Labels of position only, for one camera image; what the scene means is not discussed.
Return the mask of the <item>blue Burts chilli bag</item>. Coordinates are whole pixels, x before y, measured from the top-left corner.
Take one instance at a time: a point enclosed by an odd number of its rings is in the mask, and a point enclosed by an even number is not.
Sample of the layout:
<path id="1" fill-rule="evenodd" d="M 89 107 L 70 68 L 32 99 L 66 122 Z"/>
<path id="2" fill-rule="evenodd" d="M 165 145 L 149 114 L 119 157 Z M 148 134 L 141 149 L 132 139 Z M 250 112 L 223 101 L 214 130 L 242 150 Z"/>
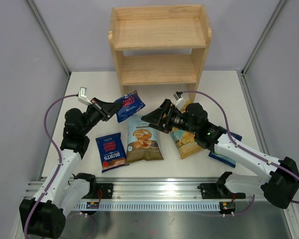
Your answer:
<path id="1" fill-rule="evenodd" d="M 122 107 L 116 113 L 117 122 L 121 123 L 143 109 L 146 105 L 138 96 L 137 91 L 130 92 L 115 100 L 115 103 L 122 104 Z"/>
<path id="2" fill-rule="evenodd" d="M 95 139 L 102 164 L 102 173 L 126 165 L 126 152 L 121 133 L 114 133 Z"/>

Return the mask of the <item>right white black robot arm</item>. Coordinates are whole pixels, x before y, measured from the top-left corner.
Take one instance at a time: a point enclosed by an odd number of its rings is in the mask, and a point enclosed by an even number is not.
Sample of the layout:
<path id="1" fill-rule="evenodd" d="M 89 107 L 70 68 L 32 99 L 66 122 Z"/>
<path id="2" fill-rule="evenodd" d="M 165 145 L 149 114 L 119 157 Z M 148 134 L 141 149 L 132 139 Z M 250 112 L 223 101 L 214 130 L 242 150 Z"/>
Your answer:
<path id="1" fill-rule="evenodd" d="M 233 159 L 255 173 L 254 176 L 223 173 L 216 183 L 221 197 L 232 193 L 260 195 L 274 206 L 286 209 L 299 189 L 299 170 L 293 159 L 278 159 L 247 147 L 224 128 L 212 124 L 199 103 L 189 104 L 182 113 L 166 99 L 142 120 L 161 132 L 169 133 L 177 128 L 193 133 L 200 147 Z"/>

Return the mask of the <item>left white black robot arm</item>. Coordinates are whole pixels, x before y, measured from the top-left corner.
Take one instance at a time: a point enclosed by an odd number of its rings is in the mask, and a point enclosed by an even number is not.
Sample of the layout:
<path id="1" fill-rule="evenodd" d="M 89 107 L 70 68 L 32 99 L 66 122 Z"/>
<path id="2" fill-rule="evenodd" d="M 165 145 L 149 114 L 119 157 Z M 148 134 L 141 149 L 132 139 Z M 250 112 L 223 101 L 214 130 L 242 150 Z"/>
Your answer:
<path id="1" fill-rule="evenodd" d="M 63 139 L 56 147 L 58 161 L 49 176 L 29 200 L 19 206 L 24 237 L 30 235 L 57 239 L 62 235 L 66 219 L 79 201 L 93 198 L 98 192 L 96 177 L 79 173 L 66 188 L 72 172 L 83 159 L 88 146 L 88 132 L 100 121 L 108 121 L 121 108 L 121 103 L 107 103 L 97 98 L 87 100 L 87 109 L 65 113 Z"/>

